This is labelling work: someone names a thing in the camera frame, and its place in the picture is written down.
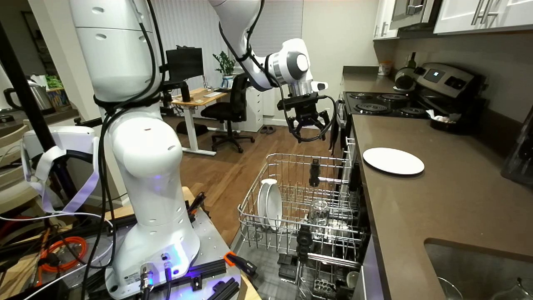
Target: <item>white plate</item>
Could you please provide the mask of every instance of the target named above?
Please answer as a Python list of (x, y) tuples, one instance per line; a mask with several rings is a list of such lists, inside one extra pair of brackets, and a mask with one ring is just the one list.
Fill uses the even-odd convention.
[(282, 191), (276, 183), (271, 186), (269, 194), (266, 196), (267, 218), (272, 229), (279, 229), (282, 226)]
[(369, 148), (364, 153), (364, 159), (382, 171), (396, 174), (417, 174), (426, 169), (419, 156), (399, 148)]
[(257, 193), (257, 214), (261, 216), (261, 224), (269, 226), (267, 223), (267, 209), (266, 209), (266, 201), (267, 201), (267, 193), (269, 193), (269, 184), (262, 184), (259, 193)]

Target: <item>wall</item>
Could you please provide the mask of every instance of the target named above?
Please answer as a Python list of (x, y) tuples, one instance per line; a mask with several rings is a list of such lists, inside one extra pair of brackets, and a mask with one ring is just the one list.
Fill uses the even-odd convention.
[(0, 21), (16, 49), (22, 71), (26, 74), (46, 73), (29, 28), (21, 14), (21, 11), (29, 9), (31, 4), (27, 0), (2, 0)]
[(524, 121), (533, 106), (533, 33), (467, 34), (426, 39), (401, 39), (396, 49), (397, 68), (412, 51), (417, 61), (446, 61), (466, 66), (487, 76), (484, 96), (491, 108)]
[(376, 0), (306, 0), (304, 39), (317, 79), (331, 83), (334, 98), (342, 94), (344, 64), (377, 64), (372, 46)]

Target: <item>table leg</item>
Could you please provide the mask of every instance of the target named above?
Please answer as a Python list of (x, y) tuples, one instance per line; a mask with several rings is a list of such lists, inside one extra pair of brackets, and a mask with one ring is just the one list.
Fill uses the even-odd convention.
[(194, 106), (184, 108), (187, 136), (189, 136), (189, 148), (184, 146), (184, 151), (201, 153), (201, 154), (216, 154), (217, 151), (199, 148), (199, 136), (197, 136), (197, 128), (196, 128), (196, 119), (194, 119), (194, 109), (196, 109)]

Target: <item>cooktop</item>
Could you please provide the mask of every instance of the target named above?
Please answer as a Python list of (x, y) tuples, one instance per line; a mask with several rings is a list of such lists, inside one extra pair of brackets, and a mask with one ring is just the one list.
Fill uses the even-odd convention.
[(346, 93), (351, 114), (427, 118), (426, 108), (409, 93)]

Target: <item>desk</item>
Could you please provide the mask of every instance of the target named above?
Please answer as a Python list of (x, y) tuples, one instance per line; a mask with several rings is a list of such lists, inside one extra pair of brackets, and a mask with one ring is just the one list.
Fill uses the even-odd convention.
[(184, 101), (182, 96), (176, 96), (172, 104), (184, 106), (184, 116), (187, 124), (187, 136), (189, 136), (189, 148), (184, 146), (184, 151), (189, 153), (201, 153), (201, 154), (216, 154), (217, 151), (202, 149), (199, 148), (199, 136), (196, 129), (194, 111), (197, 106), (209, 106), (217, 103), (221, 98), (227, 96), (229, 93), (222, 91), (209, 91), (206, 88), (197, 88), (191, 91), (191, 101)]

